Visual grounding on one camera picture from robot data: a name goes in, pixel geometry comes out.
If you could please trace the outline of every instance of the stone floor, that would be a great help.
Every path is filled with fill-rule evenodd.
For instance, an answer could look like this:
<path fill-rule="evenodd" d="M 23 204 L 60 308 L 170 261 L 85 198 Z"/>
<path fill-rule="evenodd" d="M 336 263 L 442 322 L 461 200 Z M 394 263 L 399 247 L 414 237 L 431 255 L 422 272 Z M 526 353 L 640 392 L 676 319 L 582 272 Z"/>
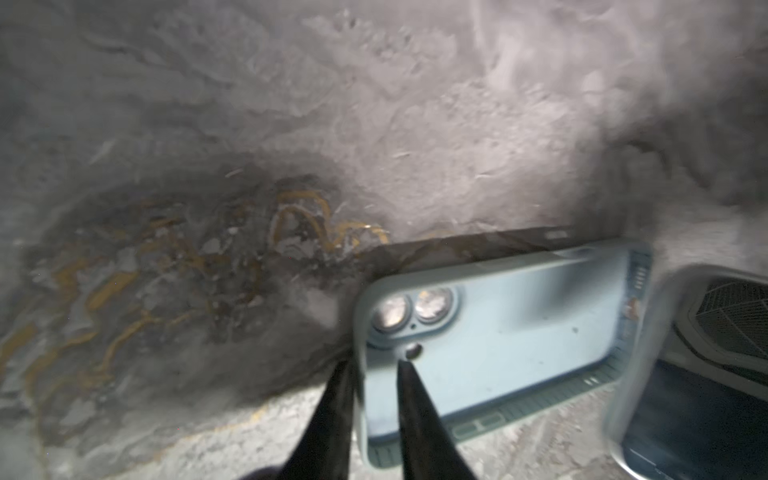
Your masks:
<path fill-rule="evenodd" d="M 768 274 L 765 2 L 7 0 L 0 35 L 0 478 L 280 463 L 366 282 L 455 261 L 416 240 Z M 610 397 L 461 450 L 626 478 Z"/>

